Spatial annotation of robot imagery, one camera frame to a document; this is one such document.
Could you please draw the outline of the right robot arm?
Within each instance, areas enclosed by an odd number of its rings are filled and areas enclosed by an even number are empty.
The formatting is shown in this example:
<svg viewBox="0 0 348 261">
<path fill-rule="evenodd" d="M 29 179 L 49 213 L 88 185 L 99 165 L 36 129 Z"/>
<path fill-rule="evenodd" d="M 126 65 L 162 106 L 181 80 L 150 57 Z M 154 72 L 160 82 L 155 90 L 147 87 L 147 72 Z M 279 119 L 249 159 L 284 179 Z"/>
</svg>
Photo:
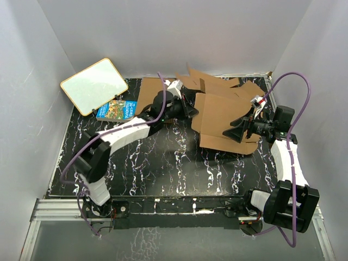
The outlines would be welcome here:
<svg viewBox="0 0 348 261">
<path fill-rule="evenodd" d="M 270 144 L 277 172 L 277 184 L 271 193 L 250 189 L 244 196 L 243 211 L 250 216 L 263 213 L 264 221 L 286 229 L 307 231 L 320 195 L 309 186 L 297 155 L 297 137 L 290 133 L 294 109 L 279 106 L 273 118 L 257 116 L 251 108 L 232 121 L 223 135 L 236 142 L 258 134 Z"/>
</svg>

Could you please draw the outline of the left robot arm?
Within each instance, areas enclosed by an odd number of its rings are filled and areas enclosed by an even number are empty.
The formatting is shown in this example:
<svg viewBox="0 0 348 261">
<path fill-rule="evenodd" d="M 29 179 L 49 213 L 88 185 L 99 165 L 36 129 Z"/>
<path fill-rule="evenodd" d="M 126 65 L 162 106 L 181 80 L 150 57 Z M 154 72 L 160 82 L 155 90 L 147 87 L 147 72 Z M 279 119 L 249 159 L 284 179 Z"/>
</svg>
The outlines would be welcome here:
<svg viewBox="0 0 348 261">
<path fill-rule="evenodd" d="M 100 217 L 111 214 L 113 200 L 105 174 L 110 159 L 115 158 L 119 150 L 159 132 L 170 120 L 192 119 L 198 114 L 199 110 L 190 104 L 185 94 L 160 91 L 137 116 L 120 125 L 120 130 L 113 128 L 93 135 L 88 133 L 88 142 L 93 143 L 83 146 L 84 151 L 78 155 L 73 166 L 86 186 L 86 197 L 93 213 Z"/>
</svg>

